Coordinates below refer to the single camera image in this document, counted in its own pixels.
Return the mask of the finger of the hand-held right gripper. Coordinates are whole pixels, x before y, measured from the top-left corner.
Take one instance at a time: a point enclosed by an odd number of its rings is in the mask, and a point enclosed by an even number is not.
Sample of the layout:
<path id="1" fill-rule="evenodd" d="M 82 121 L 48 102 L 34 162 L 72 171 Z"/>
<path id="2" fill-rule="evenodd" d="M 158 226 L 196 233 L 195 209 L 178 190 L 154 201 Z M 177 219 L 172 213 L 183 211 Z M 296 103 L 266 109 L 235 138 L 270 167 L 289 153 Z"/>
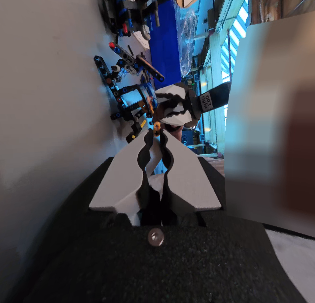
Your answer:
<path id="1" fill-rule="evenodd" d="M 155 91 L 158 104 L 165 101 L 183 102 L 186 99 L 188 87 L 185 84 L 172 84 Z"/>
<path id="2" fill-rule="evenodd" d="M 161 122 L 172 126 L 183 126 L 191 122 L 192 116 L 189 110 L 185 110 L 182 103 L 178 103 L 175 108 L 165 108 Z"/>

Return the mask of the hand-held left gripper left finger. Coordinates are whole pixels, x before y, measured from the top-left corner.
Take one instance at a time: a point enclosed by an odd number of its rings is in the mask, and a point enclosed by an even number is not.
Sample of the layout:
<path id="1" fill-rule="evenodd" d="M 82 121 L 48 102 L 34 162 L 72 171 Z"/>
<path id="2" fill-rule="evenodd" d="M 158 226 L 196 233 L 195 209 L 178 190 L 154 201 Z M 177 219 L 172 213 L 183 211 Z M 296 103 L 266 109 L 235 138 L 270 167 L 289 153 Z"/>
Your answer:
<path id="1" fill-rule="evenodd" d="M 146 209 L 149 202 L 146 166 L 153 139 L 153 130 L 147 129 L 115 155 L 89 209 L 123 213 L 132 226 L 140 226 L 138 212 Z"/>

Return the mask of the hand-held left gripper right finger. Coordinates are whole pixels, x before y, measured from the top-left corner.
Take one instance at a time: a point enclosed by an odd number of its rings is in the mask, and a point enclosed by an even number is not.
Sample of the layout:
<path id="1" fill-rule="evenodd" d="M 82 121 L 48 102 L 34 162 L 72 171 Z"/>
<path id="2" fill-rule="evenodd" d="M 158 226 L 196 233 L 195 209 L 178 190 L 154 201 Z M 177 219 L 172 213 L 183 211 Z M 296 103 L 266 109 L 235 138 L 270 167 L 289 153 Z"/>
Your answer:
<path id="1" fill-rule="evenodd" d="M 160 133 L 162 161 L 166 167 L 162 208 L 183 217 L 188 213 L 221 208 L 221 203 L 199 161 L 169 132 Z"/>

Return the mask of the black technic frame assembly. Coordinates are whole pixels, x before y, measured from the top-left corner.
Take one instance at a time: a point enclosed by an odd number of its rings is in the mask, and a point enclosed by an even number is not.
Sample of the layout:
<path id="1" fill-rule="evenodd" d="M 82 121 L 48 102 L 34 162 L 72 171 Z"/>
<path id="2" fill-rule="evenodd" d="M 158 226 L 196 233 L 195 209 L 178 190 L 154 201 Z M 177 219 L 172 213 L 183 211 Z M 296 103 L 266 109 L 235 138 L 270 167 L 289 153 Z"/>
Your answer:
<path id="1" fill-rule="evenodd" d="M 118 89 L 116 84 L 113 82 L 109 83 L 109 79 L 107 79 L 107 82 L 109 89 L 117 101 L 118 107 L 118 112 L 111 114 L 111 120 L 123 118 L 126 122 L 130 123 L 132 132 L 128 134 L 126 141 L 127 143 L 131 143 L 138 137 L 147 119 L 153 118 L 154 111 L 158 106 L 155 90 L 150 83 L 130 85 Z M 140 94 L 141 100 L 125 106 L 123 95 L 133 91 L 137 91 Z"/>

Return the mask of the dark lego beam blue pin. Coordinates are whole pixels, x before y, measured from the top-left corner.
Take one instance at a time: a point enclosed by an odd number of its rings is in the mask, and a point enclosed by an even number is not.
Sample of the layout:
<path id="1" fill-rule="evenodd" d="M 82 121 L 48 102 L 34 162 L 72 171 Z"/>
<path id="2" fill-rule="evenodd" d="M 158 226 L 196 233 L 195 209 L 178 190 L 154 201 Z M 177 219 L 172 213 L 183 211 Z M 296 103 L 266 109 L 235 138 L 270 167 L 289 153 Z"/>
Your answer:
<path id="1" fill-rule="evenodd" d="M 142 67 L 143 70 L 147 71 L 159 82 L 163 82 L 165 80 L 165 77 L 158 70 L 156 70 L 150 63 L 148 63 L 148 61 L 145 60 L 141 55 L 136 56 L 135 62 L 139 67 Z"/>

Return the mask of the small clear lego piece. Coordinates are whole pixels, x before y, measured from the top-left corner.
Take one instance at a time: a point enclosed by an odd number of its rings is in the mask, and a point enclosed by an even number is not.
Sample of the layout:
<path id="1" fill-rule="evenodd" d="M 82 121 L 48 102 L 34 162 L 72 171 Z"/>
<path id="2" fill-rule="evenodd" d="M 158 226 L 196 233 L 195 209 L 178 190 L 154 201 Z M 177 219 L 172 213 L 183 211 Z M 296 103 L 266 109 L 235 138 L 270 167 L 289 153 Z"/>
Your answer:
<path id="1" fill-rule="evenodd" d="M 111 66 L 111 78 L 116 83 L 120 83 L 122 79 L 127 75 L 128 71 L 124 67 L 118 65 Z"/>

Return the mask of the grey lego beam red pin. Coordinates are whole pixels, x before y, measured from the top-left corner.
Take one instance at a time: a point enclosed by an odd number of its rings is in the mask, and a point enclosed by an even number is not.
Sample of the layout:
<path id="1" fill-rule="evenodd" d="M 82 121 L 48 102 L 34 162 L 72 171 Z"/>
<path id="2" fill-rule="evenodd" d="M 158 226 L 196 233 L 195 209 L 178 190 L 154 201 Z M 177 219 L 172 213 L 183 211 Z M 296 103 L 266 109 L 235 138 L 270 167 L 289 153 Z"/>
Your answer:
<path id="1" fill-rule="evenodd" d="M 124 71 L 132 75 L 139 74 L 139 65 L 136 62 L 136 59 L 130 55 L 126 50 L 115 42 L 109 42 L 109 48 L 119 56 L 119 60 L 115 66 L 112 66 L 112 71 L 118 72 Z"/>

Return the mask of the long black lego beam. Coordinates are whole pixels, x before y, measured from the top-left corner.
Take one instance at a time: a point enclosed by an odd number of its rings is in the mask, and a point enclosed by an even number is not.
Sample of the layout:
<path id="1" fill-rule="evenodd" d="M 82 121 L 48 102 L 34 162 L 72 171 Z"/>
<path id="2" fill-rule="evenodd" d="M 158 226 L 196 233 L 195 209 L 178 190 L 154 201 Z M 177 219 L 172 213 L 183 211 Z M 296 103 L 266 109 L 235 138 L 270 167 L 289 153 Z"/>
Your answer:
<path id="1" fill-rule="evenodd" d="M 108 69 L 104 59 L 101 56 L 94 56 L 94 62 L 96 64 L 96 67 L 98 69 L 98 72 L 99 72 L 99 75 L 101 77 L 103 84 L 109 87 L 118 105 L 123 106 L 124 102 L 119 93 L 119 88 L 117 86 L 117 83 L 113 81 L 111 78 L 112 70 Z"/>

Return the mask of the black lego chassis assembly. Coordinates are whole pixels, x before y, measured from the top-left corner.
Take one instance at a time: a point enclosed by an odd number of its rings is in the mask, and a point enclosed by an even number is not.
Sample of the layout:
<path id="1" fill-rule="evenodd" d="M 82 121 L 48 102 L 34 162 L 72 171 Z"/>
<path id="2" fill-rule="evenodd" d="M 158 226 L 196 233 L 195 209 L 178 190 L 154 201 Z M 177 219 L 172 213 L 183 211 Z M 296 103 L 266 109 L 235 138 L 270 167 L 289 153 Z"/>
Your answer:
<path id="1" fill-rule="evenodd" d="M 156 26 L 160 26 L 157 0 L 98 0 L 98 6 L 103 22 L 117 37 L 140 32 L 145 41 L 150 41 L 146 23 L 151 21 L 151 15 L 155 16 Z"/>

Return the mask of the person's right hand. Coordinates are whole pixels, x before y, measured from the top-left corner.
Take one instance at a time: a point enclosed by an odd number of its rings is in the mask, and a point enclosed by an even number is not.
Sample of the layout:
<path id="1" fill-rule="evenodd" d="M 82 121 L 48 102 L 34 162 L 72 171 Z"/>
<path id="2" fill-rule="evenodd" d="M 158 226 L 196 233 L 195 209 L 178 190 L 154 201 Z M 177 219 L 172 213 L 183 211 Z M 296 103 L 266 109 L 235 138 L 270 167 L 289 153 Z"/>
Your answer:
<path id="1" fill-rule="evenodd" d="M 155 124 L 155 122 L 159 122 L 161 129 L 166 130 L 167 132 L 169 132 L 172 136 L 174 136 L 177 140 L 181 142 L 182 131 L 183 131 L 184 125 L 175 126 L 175 125 L 163 123 L 162 119 L 164 118 L 165 109 L 166 108 L 163 105 L 163 103 L 160 103 L 158 107 L 156 108 L 156 110 L 154 111 L 152 122 L 153 124 Z"/>

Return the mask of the blue plastic bin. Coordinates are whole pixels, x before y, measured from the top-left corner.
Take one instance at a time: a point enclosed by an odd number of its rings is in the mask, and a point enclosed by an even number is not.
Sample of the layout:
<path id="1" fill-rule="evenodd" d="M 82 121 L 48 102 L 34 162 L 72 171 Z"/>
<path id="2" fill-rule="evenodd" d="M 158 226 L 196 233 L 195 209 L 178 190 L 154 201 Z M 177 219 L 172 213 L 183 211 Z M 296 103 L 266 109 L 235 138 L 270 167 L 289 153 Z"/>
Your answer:
<path id="1" fill-rule="evenodd" d="M 159 27 L 156 27 L 155 16 L 151 15 L 152 31 L 149 45 L 152 65 L 165 79 L 160 82 L 154 78 L 156 89 L 181 81 L 174 0 L 159 5 L 158 14 Z"/>

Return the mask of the clear plastic bag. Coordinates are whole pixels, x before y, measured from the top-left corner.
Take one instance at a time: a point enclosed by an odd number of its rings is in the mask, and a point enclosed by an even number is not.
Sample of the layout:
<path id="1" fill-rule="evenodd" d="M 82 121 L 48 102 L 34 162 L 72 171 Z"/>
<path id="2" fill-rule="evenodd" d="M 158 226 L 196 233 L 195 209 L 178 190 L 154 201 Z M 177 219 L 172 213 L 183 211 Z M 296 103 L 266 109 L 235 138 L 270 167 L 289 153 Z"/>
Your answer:
<path id="1" fill-rule="evenodd" d="M 186 77 L 191 70 L 194 36 L 197 16 L 193 9 L 182 9 L 174 0 L 176 32 L 179 48 L 181 77 Z"/>

